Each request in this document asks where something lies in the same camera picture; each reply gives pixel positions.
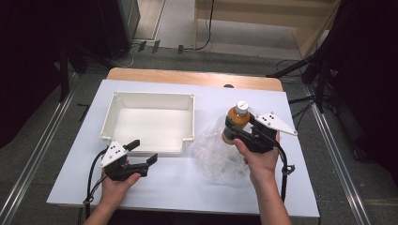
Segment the white table cover sheet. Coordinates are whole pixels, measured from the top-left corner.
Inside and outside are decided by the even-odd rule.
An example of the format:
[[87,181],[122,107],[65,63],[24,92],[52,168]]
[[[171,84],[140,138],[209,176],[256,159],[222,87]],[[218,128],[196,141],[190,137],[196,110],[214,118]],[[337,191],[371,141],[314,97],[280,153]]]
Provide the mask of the white table cover sheet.
[[[95,157],[109,143],[100,138],[100,132],[115,92],[193,94],[195,140],[240,100],[247,101],[258,113],[275,113],[287,125],[293,123],[286,94],[281,91],[104,80],[57,176],[48,203],[80,206],[86,197],[87,183],[99,179],[101,169]],[[209,182],[197,171],[190,145],[182,154],[172,156],[135,155],[133,151],[130,158],[134,162],[153,154],[159,159],[149,168],[148,175],[131,188],[121,204],[124,208],[248,215],[258,212],[248,177],[231,185]]]

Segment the person's right hand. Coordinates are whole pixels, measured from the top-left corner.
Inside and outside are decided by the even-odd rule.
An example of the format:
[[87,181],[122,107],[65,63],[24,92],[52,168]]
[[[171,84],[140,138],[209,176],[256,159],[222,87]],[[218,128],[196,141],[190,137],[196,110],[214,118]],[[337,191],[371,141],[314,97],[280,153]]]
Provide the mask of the person's right hand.
[[255,186],[276,183],[275,168],[279,155],[279,151],[276,147],[261,154],[251,152],[240,139],[234,139],[234,145],[238,152],[244,156],[244,161],[249,166],[251,180]]

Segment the black curtain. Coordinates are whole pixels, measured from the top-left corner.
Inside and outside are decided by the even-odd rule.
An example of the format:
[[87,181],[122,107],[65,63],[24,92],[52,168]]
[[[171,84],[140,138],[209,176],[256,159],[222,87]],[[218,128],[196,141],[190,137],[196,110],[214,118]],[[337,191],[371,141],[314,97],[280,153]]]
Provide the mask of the black curtain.
[[348,137],[398,187],[398,0],[342,0],[330,34],[330,84]]
[[86,71],[80,38],[90,0],[0,0],[0,148],[66,76],[54,64]]

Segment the black cabinet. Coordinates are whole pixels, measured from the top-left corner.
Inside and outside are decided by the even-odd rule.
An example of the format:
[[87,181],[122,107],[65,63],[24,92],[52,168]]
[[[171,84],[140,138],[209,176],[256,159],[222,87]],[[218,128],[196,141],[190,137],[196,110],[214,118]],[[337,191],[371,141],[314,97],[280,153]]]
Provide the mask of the black cabinet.
[[112,59],[130,50],[141,13],[137,0],[97,0],[105,55]]

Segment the white plastic tray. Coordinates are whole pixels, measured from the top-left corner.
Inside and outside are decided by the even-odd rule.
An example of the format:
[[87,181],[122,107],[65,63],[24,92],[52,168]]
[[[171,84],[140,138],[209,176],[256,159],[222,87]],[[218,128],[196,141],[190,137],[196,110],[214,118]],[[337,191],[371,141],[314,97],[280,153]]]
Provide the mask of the white plastic tray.
[[194,141],[193,94],[115,92],[100,132],[104,141],[138,140],[135,155],[180,155]]

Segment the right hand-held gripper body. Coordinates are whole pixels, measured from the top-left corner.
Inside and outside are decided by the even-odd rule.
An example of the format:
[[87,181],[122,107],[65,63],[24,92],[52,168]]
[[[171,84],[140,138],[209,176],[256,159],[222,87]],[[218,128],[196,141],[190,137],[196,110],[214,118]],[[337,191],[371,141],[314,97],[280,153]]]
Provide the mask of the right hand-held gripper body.
[[241,139],[250,151],[254,153],[264,154],[276,147],[277,132],[283,132],[294,136],[298,135],[298,132],[293,127],[287,125],[284,120],[274,112],[258,114],[256,120],[258,123],[252,125],[250,138],[248,140]]

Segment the orange juice bottle white cap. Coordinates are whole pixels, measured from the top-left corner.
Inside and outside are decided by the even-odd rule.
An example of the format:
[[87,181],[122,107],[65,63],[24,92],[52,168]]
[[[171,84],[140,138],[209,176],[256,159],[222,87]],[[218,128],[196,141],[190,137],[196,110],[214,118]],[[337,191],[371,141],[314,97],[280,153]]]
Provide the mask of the orange juice bottle white cap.
[[222,139],[225,143],[232,145],[232,127],[245,128],[250,121],[249,104],[240,100],[232,107],[225,118],[225,128],[222,132]]

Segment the clear plastic shopping bag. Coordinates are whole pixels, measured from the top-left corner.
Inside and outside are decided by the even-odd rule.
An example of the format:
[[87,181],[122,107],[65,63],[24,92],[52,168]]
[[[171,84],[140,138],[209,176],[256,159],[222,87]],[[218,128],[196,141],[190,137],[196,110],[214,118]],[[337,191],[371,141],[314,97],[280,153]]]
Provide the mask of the clear plastic shopping bag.
[[246,177],[248,166],[233,144],[223,141],[225,115],[211,124],[191,145],[197,171],[209,182],[233,184]]

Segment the person's left hand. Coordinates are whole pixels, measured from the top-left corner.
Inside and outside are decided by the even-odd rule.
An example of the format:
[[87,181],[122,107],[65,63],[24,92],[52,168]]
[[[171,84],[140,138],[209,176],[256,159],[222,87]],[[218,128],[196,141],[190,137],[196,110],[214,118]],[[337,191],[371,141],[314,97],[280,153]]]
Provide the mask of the person's left hand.
[[98,208],[107,212],[114,212],[124,201],[129,189],[140,178],[141,175],[139,173],[134,173],[125,181],[113,181],[103,172],[101,175],[101,197]]

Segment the black tripod stand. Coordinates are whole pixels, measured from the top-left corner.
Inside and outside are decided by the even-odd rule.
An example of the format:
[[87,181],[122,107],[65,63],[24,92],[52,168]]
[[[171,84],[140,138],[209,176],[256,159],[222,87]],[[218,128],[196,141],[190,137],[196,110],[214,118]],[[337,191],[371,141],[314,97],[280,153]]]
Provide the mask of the black tripod stand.
[[298,70],[306,66],[305,71],[301,76],[303,83],[310,84],[317,78],[317,86],[315,88],[315,105],[316,108],[323,113],[324,112],[324,89],[327,84],[327,77],[330,75],[330,64],[329,59],[321,53],[316,51],[312,55],[298,61],[292,66],[286,67],[276,73],[267,75],[267,78],[280,79],[288,73]]

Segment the light wooden shelf unit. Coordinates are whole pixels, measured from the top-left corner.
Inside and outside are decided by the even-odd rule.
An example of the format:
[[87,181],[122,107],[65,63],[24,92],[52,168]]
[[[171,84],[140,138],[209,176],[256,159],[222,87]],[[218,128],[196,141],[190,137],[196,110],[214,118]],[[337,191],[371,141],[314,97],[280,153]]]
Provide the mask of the light wooden shelf unit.
[[198,20],[256,23],[291,28],[302,58],[334,23],[343,0],[194,0],[193,47]]

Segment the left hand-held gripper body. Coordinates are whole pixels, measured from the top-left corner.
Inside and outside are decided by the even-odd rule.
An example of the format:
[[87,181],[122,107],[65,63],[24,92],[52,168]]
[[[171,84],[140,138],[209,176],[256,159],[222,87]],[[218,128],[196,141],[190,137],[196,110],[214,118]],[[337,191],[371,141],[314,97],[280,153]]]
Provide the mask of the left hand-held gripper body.
[[125,181],[134,173],[146,177],[149,166],[145,163],[129,164],[127,162],[127,151],[118,141],[111,141],[103,156],[100,167],[113,181]]

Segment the aluminium floor rail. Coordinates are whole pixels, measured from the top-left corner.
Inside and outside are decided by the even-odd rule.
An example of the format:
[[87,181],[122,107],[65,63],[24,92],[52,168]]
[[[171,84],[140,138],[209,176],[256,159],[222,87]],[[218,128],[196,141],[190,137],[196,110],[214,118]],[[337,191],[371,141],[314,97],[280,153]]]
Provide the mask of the aluminium floor rail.
[[38,166],[40,165],[47,152],[47,149],[49,148],[55,132],[58,130],[61,120],[63,119],[69,107],[74,93],[75,91],[71,90],[65,99],[57,105],[50,122],[40,136],[32,155],[25,164],[22,173],[17,179],[17,182],[8,194],[7,200],[0,211],[0,225],[9,225],[13,219],[38,170]]
[[357,225],[372,225],[372,222],[366,212],[362,198],[353,182],[353,179],[345,165],[344,159],[340,153],[340,149],[330,131],[329,124],[323,113],[318,109],[317,105],[312,106],[315,121],[320,129],[323,140],[328,148],[328,152],[334,166],[334,170],[339,178],[344,195],[351,208]]

